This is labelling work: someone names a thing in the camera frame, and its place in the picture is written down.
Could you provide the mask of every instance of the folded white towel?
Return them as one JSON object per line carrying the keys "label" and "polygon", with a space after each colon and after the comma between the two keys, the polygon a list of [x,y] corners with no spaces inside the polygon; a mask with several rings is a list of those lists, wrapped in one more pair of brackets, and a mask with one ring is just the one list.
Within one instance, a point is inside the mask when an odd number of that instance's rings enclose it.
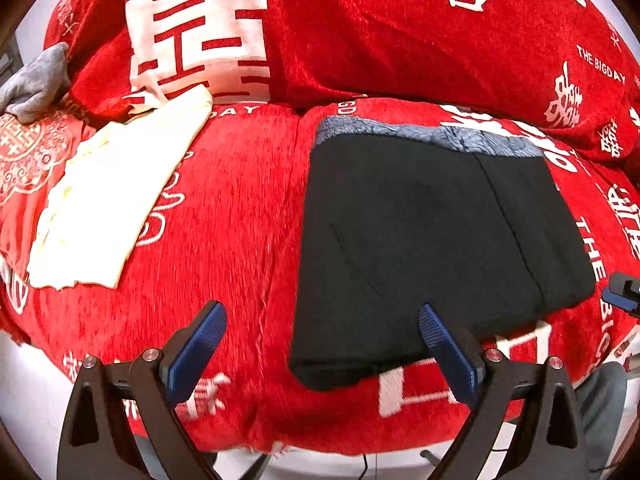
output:
{"label": "folded white towel", "polygon": [[27,266],[31,286],[115,288],[146,218],[211,108],[211,94],[200,85],[82,142],[40,216]]}

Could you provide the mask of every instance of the red bedspread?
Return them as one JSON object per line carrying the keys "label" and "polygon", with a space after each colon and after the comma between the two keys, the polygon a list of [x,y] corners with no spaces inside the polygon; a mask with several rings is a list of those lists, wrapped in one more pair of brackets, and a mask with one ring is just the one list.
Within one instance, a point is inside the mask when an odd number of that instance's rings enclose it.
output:
{"label": "red bedspread", "polygon": [[[277,105],[216,106],[149,216],[119,288],[36,290],[11,273],[0,322],[27,334],[75,380],[86,354],[108,363],[133,359],[163,345],[207,300],[219,300],[228,332],[192,398],[177,409],[201,449],[270,451],[281,442],[358,454],[453,438],[468,411],[433,362],[330,393],[307,390],[287,369],[308,156],[316,126],[331,114],[464,123],[529,137],[574,214],[598,292],[616,270],[640,275],[638,196],[626,176],[523,123],[393,99],[343,102],[303,116]],[[596,294],[486,343],[518,360],[558,355],[577,381],[634,325]],[[126,410],[142,432],[135,404]]]}

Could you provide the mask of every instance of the bed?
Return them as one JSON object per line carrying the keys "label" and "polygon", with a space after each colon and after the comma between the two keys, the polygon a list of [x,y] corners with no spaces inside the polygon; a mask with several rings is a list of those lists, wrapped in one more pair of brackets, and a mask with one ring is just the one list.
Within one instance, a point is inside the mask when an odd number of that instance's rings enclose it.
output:
{"label": "bed", "polygon": [[[59,41],[70,46],[68,95],[28,130],[2,124],[53,140],[38,186],[3,189],[1,326],[73,381],[87,354],[133,359],[206,301],[223,302],[227,336],[177,409],[201,449],[409,449],[453,438],[468,414],[433,360],[331,392],[289,370],[309,154],[329,116],[453,124],[542,151],[596,290],[488,347],[518,360],[560,356],[579,383],[636,324],[599,293],[612,272],[640,272],[640,68],[589,0],[62,0],[46,46]],[[78,144],[201,83],[210,119],[118,288],[30,287],[37,217]],[[135,403],[125,408],[143,433]]]}

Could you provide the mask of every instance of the cable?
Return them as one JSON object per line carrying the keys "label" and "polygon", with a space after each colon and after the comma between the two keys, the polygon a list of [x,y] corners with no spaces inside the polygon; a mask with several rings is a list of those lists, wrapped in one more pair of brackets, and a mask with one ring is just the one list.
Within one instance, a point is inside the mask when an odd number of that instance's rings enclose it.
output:
{"label": "cable", "polygon": [[[507,452],[508,449],[492,449],[491,451],[496,453],[503,453],[503,452]],[[601,467],[600,469],[589,469],[589,473],[602,473],[607,469],[613,469],[615,467],[618,467],[620,464],[621,462],[616,462],[615,464],[611,464],[606,467]]]}
{"label": "cable", "polygon": [[589,473],[602,473],[603,471],[606,471],[607,469],[613,469],[615,467],[618,467],[620,464],[622,464],[622,462],[616,462],[615,464],[611,464],[611,465],[608,465],[606,467],[601,467],[600,469],[589,469]]}
{"label": "cable", "polygon": [[367,455],[363,455],[362,457],[364,459],[364,471],[362,472],[358,480],[362,480],[364,478],[364,475],[366,475],[367,471],[369,470],[369,464],[367,463]]}

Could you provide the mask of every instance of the white floor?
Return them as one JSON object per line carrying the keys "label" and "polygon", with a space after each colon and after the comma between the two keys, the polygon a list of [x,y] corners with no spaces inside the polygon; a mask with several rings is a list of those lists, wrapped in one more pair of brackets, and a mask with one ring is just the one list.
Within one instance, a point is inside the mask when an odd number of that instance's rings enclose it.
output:
{"label": "white floor", "polygon": [[[619,441],[636,416],[639,384],[640,379],[629,384],[628,409],[623,416]],[[41,351],[30,346],[19,348],[0,332],[0,416],[42,480],[56,479],[58,439],[70,394],[69,380]],[[503,425],[496,441],[497,449],[508,447],[513,428]],[[449,444],[429,449],[435,456],[442,457]],[[503,456],[501,452],[492,453],[479,480],[492,480]],[[255,456],[245,450],[224,452],[218,458],[216,470],[225,480],[236,480],[254,459]],[[420,457],[420,449],[368,455],[367,460],[369,471],[365,478],[424,480],[433,471]],[[294,450],[272,460],[264,480],[355,480],[363,469],[362,457]]]}

